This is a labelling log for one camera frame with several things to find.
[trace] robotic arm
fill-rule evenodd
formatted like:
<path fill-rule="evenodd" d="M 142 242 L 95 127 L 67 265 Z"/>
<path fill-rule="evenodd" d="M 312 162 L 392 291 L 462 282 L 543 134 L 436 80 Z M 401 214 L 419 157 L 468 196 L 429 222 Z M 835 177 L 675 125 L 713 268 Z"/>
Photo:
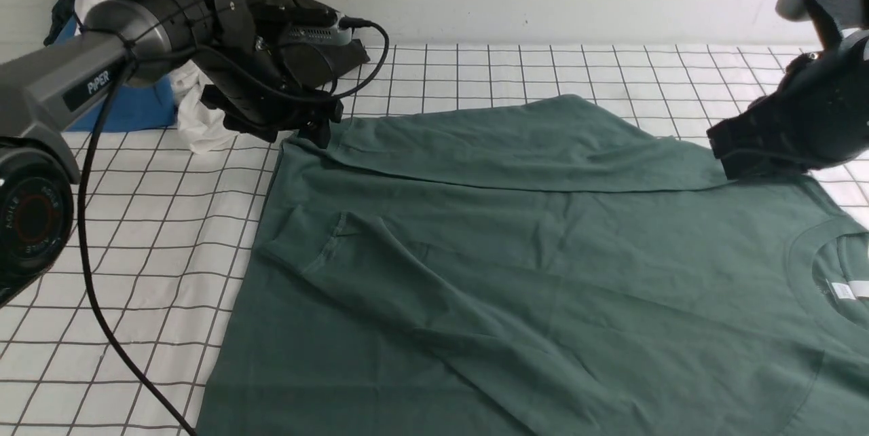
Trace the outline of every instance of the robotic arm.
<path fill-rule="evenodd" d="M 869 0 L 779 0 L 776 10 L 812 20 L 823 50 L 795 58 L 776 92 L 707 131 L 729 179 L 838 166 L 869 148 Z"/>
<path fill-rule="evenodd" d="M 332 11 L 280 11 L 282 43 L 338 46 L 350 43 L 353 28 L 382 31 Z M 341 121 L 343 95 L 296 84 L 258 38 L 245 0 L 108 0 L 89 12 L 82 31 L 0 65 L 0 306 L 48 269 L 66 244 L 71 183 L 81 174 L 60 132 L 105 100 L 112 86 L 151 86 L 192 59 L 220 90 L 218 106 L 230 129 L 270 142 L 279 130 L 300 130 L 324 147 L 329 122 Z"/>

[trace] grid pattern tablecloth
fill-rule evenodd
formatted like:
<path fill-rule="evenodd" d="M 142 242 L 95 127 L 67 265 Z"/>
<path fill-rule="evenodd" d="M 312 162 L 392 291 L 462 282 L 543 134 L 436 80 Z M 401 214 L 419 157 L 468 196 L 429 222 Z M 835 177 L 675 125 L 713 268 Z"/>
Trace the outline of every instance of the grid pattern tablecloth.
<path fill-rule="evenodd" d="M 576 93 L 656 136 L 708 145 L 705 130 L 775 90 L 798 53 L 796 47 L 398 46 L 371 86 L 345 105 L 348 115 L 377 117 Z M 371 68 L 341 80 L 339 92 Z M 66 138 L 81 163 L 86 135 Z M 130 356 L 189 420 L 198 416 L 223 341 L 276 158 L 277 145 L 249 136 L 206 155 L 192 155 L 174 130 L 100 140 L 88 209 L 97 297 Z M 869 225 L 869 160 L 816 177 Z M 73 235 L 52 272 L 0 309 L 0 436 L 179 434 L 107 349 L 84 296 L 76 246 Z"/>

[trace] black grid line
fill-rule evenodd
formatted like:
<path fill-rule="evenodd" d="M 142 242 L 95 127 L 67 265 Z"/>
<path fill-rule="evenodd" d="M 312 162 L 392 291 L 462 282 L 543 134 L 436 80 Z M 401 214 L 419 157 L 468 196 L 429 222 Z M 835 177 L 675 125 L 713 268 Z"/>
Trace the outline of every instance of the black grid line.
<path fill-rule="evenodd" d="M 492 50 L 489 48 L 489 44 L 486 44 L 486 61 L 488 61 L 488 73 L 489 73 L 489 98 L 491 101 L 491 105 L 494 106 L 494 84 L 492 81 Z"/>
<path fill-rule="evenodd" d="M 420 102 L 420 113 L 426 112 L 425 96 L 426 96 L 426 76 L 428 76 L 426 74 L 426 73 L 428 73 L 428 44 L 426 44 L 424 51 L 425 51 L 425 53 L 423 53 L 423 55 L 422 55 L 422 96 L 423 96 L 423 99 L 422 99 L 422 102 Z"/>
<path fill-rule="evenodd" d="M 615 61 L 618 62 L 618 52 L 616 52 L 616 50 L 615 50 L 615 46 L 612 46 L 612 56 L 615 58 Z M 627 88 L 627 83 L 625 82 L 625 72 L 621 69 L 621 67 L 618 67 L 618 74 L 621 74 L 621 84 L 622 84 L 622 86 L 625 87 L 625 93 L 626 93 L 627 98 L 628 98 L 627 101 L 628 101 L 628 104 L 631 105 L 631 113 L 633 114 L 633 121 L 634 121 L 634 122 L 637 124 L 637 126 L 639 127 L 639 126 L 640 126 L 640 120 L 639 120 L 639 118 L 637 118 L 637 111 L 636 111 L 636 108 L 633 108 L 633 99 L 630 99 L 630 98 L 631 98 L 631 92 L 630 92 L 630 90 L 628 90 L 628 88 Z M 589 78 L 589 84 L 591 84 L 592 87 L 594 86 L 593 83 L 591 83 L 591 78 Z"/>
<path fill-rule="evenodd" d="M 648 50 L 646 50 L 646 58 L 649 60 L 649 67 L 652 67 L 652 56 L 649 56 Z M 664 88 L 661 87 L 661 80 L 658 79 L 658 73 L 654 71 L 654 67 L 652 67 L 652 74 L 654 75 L 654 82 L 658 84 L 658 91 L 661 92 L 661 95 L 664 95 Z M 673 120 L 673 127 L 676 127 L 676 120 L 673 118 L 673 111 L 670 110 L 670 102 L 667 99 L 664 100 L 664 106 L 667 108 L 667 114 L 670 116 L 670 120 Z"/>
<path fill-rule="evenodd" d="M 625 112 L 621 115 L 626 115 L 628 120 L 639 123 L 641 118 L 643 123 L 659 129 L 667 127 L 666 124 L 662 124 L 663 121 L 670 120 L 677 137 L 696 143 L 701 143 L 704 136 L 695 136 L 693 133 L 698 132 L 705 124 L 713 123 L 714 117 L 719 115 L 719 113 L 710 114 L 711 110 L 729 111 L 729 105 L 736 105 L 738 111 L 748 103 L 745 101 L 748 93 L 738 92 L 739 95 L 736 95 L 737 90 L 744 89 L 737 87 L 732 89 L 728 85 L 732 79 L 726 76 L 736 77 L 737 86 L 740 83 L 751 83 L 752 86 L 769 90 L 770 84 L 766 86 L 760 84 L 758 72 L 755 70 L 772 69 L 769 56 L 773 56 L 782 69 L 783 62 L 789 56 L 795 56 L 801 51 L 798 48 L 788 47 L 701 46 L 701 44 L 697 46 L 491 46 L 487 44 L 485 48 L 484 46 L 465 48 L 462 44 L 456 46 L 422 44 L 413 47 L 395 44 L 391 49 L 393 50 L 392 68 L 378 77 L 378 81 L 381 81 L 381 90 L 372 89 L 372 92 L 366 95 L 344 100 L 345 105 L 350 105 L 350 112 L 348 112 L 350 117 L 397 114 L 399 112 L 397 102 L 393 102 L 392 98 L 419 99 L 421 105 L 417 110 L 422 111 L 432 108 L 437 111 L 448 110 L 451 104 L 443 101 L 445 99 L 454 101 L 456 106 L 462 107 L 515 105 L 522 101 L 528 102 L 530 90 L 536 88 L 536 86 L 530 88 L 528 82 L 549 81 L 547 77 L 534 75 L 543 74 L 540 72 L 541 67 L 551 67 L 552 78 L 555 80 L 559 94 L 569 92 L 571 84 L 576 84 L 581 92 L 587 92 L 585 89 L 587 85 L 591 92 L 587 96 L 603 108 L 608 108 L 610 105 L 615 108 L 618 105 L 618 108 Z M 399 50 L 418 53 L 417 56 L 411 54 L 406 60 L 419 62 L 421 59 L 419 56 L 422 56 L 422 64 L 398 65 Z M 451 60 L 452 56 L 449 53 L 456 56 L 455 62 Z M 592 62 L 589 62 L 587 54 L 592 56 Z M 615 56 L 615 62 L 610 61 L 609 54 Z M 714 65 L 708 64 L 705 58 L 713 59 Z M 686 64 L 687 61 L 695 59 L 702 59 L 698 61 L 698 65 L 716 71 L 722 80 L 720 84 L 716 83 L 718 88 L 713 88 L 711 91 L 709 88 L 702 88 L 702 93 L 711 98 L 701 98 L 701 93 L 696 86 L 697 81 L 692 77 L 692 74 L 697 74 L 701 77 L 701 81 L 707 82 L 710 81 L 707 78 L 711 77 L 711 74 L 691 71 L 694 68 Z M 621 64 L 622 60 L 630 64 Z M 432 62 L 452 62 L 452 64 L 432 64 Z M 763 68 L 754 67 L 755 62 L 763 65 Z M 364 65 L 352 77 L 341 80 L 345 84 L 354 81 L 359 83 L 363 78 L 363 71 L 369 71 L 372 67 L 373 65 Z M 537 68 L 536 72 L 527 71 L 530 67 Z M 606 73 L 596 68 L 610 68 L 611 73 L 621 75 L 621 87 L 625 89 L 627 96 L 621 96 L 621 91 L 618 95 L 615 91 L 596 92 L 593 79 L 598 78 L 592 78 L 592 74 Z M 652 74 L 634 71 L 633 68 L 651 70 Z M 665 81 L 667 78 L 659 77 L 659 72 L 656 71 L 664 68 L 682 69 L 688 76 L 683 80 Z M 465 92 L 460 89 L 459 85 L 463 82 L 462 75 L 465 71 L 468 71 L 466 82 L 474 82 L 475 86 L 484 86 L 487 83 L 489 94 L 485 95 L 484 89 L 477 92 Z M 637 79 L 628 82 L 627 75 L 636 75 Z M 769 74 L 765 73 L 762 76 L 767 83 L 770 83 Z M 400 96 L 401 93 L 395 85 L 398 82 L 415 82 L 417 88 L 418 84 L 422 83 L 422 95 Z M 454 94 L 452 87 L 447 84 L 453 82 L 456 83 Z M 632 90 L 637 89 L 632 86 L 636 83 L 657 86 L 661 92 L 660 98 L 651 98 L 655 96 L 651 87 L 640 86 L 639 94 L 636 92 L 631 94 Z M 496 93 L 497 84 L 504 84 L 506 88 L 510 88 L 512 84 L 513 93 L 499 95 Z M 519 96 L 519 84 L 522 84 L 523 96 Z M 670 90 L 670 93 L 664 93 L 665 87 Z M 415 92 L 418 92 L 418 89 L 413 89 L 413 94 Z M 540 92 L 535 90 L 531 95 L 536 99 L 540 96 Z M 368 106 L 357 106 L 360 102 Z M 648 115 L 643 114 L 640 117 L 640 104 L 649 108 L 650 111 L 646 112 Z M 627 105 L 630 105 L 630 114 L 627 114 Z M 681 105 L 683 109 L 690 111 L 683 110 L 680 113 L 684 115 L 677 114 L 676 105 Z M 691 135 L 682 135 L 685 132 L 676 126 L 677 121 L 683 128 L 689 129 Z M 223 344 L 221 336 L 232 312 L 230 300 L 240 285 L 246 260 L 251 255 L 252 237 L 258 223 L 255 207 L 261 207 L 263 204 L 267 191 L 266 185 L 274 172 L 269 169 L 270 165 L 267 163 L 273 162 L 276 154 L 272 152 L 278 152 L 280 144 L 259 144 L 252 139 L 237 138 L 226 149 L 220 151 L 223 155 L 214 154 L 214 160 L 204 161 L 198 158 L 192 160 L 187 154 L 184 143 L 177 138 L 175 132 L 176 130 L 152 130 L 148 136 L 139 133 L 103 136 L 97 154 L 98 166 L 95 166 L 93 182 L 90 184 L 94 193 L 89 195 L 88 203 L 100 204 L 106 208 L 103 209 L 102 214 L 89 219 L 89 232 L 93 236 L 91 251 L 100 254 L 99 260 L 95 261 L 95 280 L 102 285 L 113 285 L 111 288 L 117 289 L 106 290 L 108 297 L 106 305 L 103 306 L 103 312 L 109 317 L 109 322 L 114 323 L 114 331 L 119 333 L 134 325 L 137 329 L 143 329 L 143 333 L 147 332 L 142 340 L 122 339 L 122 346 L 138 350 L 139 356 L 145 361 L 141 367 L 146 372 L 150 367 L 155 367 L 158 359 L 163 359 L 158 358 L 158 355 L 164 355 L 167 350 L 180 349 L 182 353 L 187 353 L 187 358 L 177 359 L 179 371 L 180 367 L 186 367 L 183 380 L 173 383 L 165 383 L 170 380 L 161 380 L 160 383 L 156 383 L 156 386 L 175 390 L 176 392 L 173 393 L 179 401 L 178 408 L 183 407 L 184 414 L 191 414 L 198 411 L 198 406 L 195 404 L 198 404 L 200 390 L 204 388 L 205 380 L 201 375 L 207 374 L 210 368 L 208 363 L 213 363 L 213 355 Z M 69 135 L 68 138 L 72 143 L 71 149 L 80 160 L 89 138 L 81 136 L 80 133 Z M 869 225 L 869 198 L 866 195 L 869 189 L 869 166 L 866 165 L 869 164 L 869 160 L 866 158 L 869 158 L 869 154 L 855 161 L 853 169 L 846 166 L 838 172 L 826 173 L 819 176 L 819 181 L 825 187 L 834 189 L 840 187 L 841 195 L 845 200 L 843 203 L 845 210 L 853 214 L 856 219 L 863 217 L 866 225 Z M 257 175 L 255 185 L 246 181 L 254 174 Z M 155 207 L 154 213 L 139 214 L 138 211 L 144 204 L 152 204 Z M 192 204 L 196 211 L 176 214 L 174 210 L 177 204 Z M 231 231 L 217 231 L 223 226 Z M 148 231 L 149 234 L 154 233 L 154 237 L 147 236 L 143 243 L 130 240 L 127 236 L 128 232 L 137 228 Z M 171 237 L 173 240 L 166 240 L 164 231 L 179 234 L 177 240 L 174 240 L 176 239 L 174 236 Z M 123 264 L 119 261 L 122 257 L 129 257 L 130 263 Z M 215 263 L 216 259 L 213 257 L 220 259 L 220 265 Z M 162 267 L 174 265 L 173 261 L 186 266 L 172 269 Z M 117 369 L 114 367 L 117 365 L 117 359 L 112 362 L 107 361 L 108 346 L 105 341 L 96 333 L 92 333 L 87 322 L 80 324 L 85 316 L 88 318 L 92 316 L 86 299 L 57 297 L 57 285 L 75 284 L 75 280 L 71 278 L 77 278 L 78 275 L 81 275 L 80 266 L 76 266 L 75 261 L 65 260 L 50 274 L 38 279 L 26 293 L 22 294 L 20 302 L 13 300 L 10 308 L 19 311 L 13 316 L 16 324 L 8 325 L 4 331 L 9 335 L 9 339 L 0 340 L 4 343 L 2 352 L 9 352 L 10 346 L 13 349 L 22 349 L 22 346 L 26 346 L 29 350 L 43 353 L 40 362 L 49 359 L 46 365 L 31 367 L 26 376 L 13 375 L 9 380 L 0 380 L 0 382 L 32 384 L 32 386 L 22 386 L 20 395 L 22 404 L 26 400 L 32 400 L 39 387 L 44 384 L 78 387 L 77 390 L 84 390 L 84 394 L 80 400 L 72 402 L 72 405 L 77 406 L 75 415 L 68 424 L 56 424 L 56 420 L 47 414 L 46 423 L 42 424 L 35 422 L 37 418 L 33 414 L 25 414 L 25 411 L 22 411 L 20 415 L 17 414 L 19 415 L 17 420 L 0 421 L 2 426 L 0 433 L 4 433 L 6 429 L 15 432 L 19 427 L 37 426 L 66 429 L 67 434 L 73 433 L 74 429 L 75 432 L 86 432 L 88 428 L 103 427 L 117 428 L 119 433 L 134 429 L 165 429 L 177 433 L 180 428 L 176 424 L 168 424 L 168 421 L 163 418 L 149 421 L 142 412 L 134 411 L 135 404 L 130 407 L 124 406 L 123 414 L 117 414 L 118 420 L 126 423 L 84 424 L 95 421 L 79 417 L 84 409 L 90 411 L 91 402 L 88 398 L 91 387 L 134 384 L 134 381 L 119 374 L 117 377 L 122 380 L 112 380 Z M 143 300 L 143 289 L 153 288 L 156 285 L 165 288 L 165 291 Z M 193 287 L 196 288 L 195 293 L 190 290 Z M 60 301 L 54 305 L 53 299 Z M 47 334 L 20 336 L 19 331 L 30 315 L 40 316 L 38 319 L 50 315 L 58 316 L 61 322 L 50 327 L 53 329 L 50 333 L 62 331 L 58 340 L 53 340 L 56 338 Z M 183 319 L 181 322 L 193 324 L 177 327 L 170 324 L 172 319 Z M 75 377 L 71 377 L 70 380 L 53 380 L 57 377 L 53 372 L 47 371 L 55 370 L 52 368 L 54 362 L 52 357 L 56 359 L 60 356 L 61 350 L 68 349 L 81 349 L 85 352 L 93 350 L 102 353 L 99 361 L 93 362 L 96 366 L 93 374 L 87 374 L 80 380 Z M 142 401 L 141 392 L 142 387 L 136 386 L 136 390 L 130 389 L 130 396 Z"/>
<path fill-rule="evenodd" d="M 386 114 L 389 115 L 389 104 L 392 102 L 392 84 L 395 76 L 395 46 L 392 47 L 392 64 L 389 65 L 389 98 L 386 100 Z"/>
<path fill-rule="evenodd" d="M 519 70 L 522 71 L 522 94 L 525 98 L 525 103 L 528 103 L 528 86 L 525 84 L 525 67 L 522 63 L 522 48 L 517 46 L 516 49 L 519 50 Z"/>
<path fill-rule="evenodd" d="M 583 50 L 581 50 L 581 53 L 583 53 L 583 61 L 586 63 L 586 66 L 585 66 L 586 67 L 586 76 L 589 78 L 589 88 L 591 89 L 591 92 L 592 92 L 592 101 L 595 102 L 595 105 L 599 105 L 599 100 L 598 100 L 597 95 L 595 93 L 595 84 L 592 83 L 592 72 L 591 72 L 591 70 L 589 70 L 589 59 L 586 59 L 586 48 L 584 46 L 583 46 Z"/>

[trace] dark green t-shirt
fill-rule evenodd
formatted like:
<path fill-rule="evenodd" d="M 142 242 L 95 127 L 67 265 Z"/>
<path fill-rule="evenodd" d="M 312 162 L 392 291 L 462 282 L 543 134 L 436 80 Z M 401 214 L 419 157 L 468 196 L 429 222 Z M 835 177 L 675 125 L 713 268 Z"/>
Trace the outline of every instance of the dark green t-shirt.
<path fill-rule="evenodd" d="M 350 120 L 283 145 L 199 430 L 866 434 L 866 247 L 576 96 Z"/>

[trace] white cloth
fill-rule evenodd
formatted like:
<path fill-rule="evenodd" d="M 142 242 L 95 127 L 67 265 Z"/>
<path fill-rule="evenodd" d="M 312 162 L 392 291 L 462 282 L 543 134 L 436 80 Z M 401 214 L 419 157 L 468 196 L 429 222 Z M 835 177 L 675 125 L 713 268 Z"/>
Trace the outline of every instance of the white cloth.
<path fill-rule="evenodd" d="M 91 8 L 106 0 L 75 0 L 75 13 L 84 20 Z M 168 74 L 172 84 L 174 104 L 178 107 L 178 134 L 190 151 L 203 154 L 220 148 L 238 132 L 223 127 L 223 111 L 211 110 L 202 104 L 202 92 L 211 80 L 193 61 Z"/>

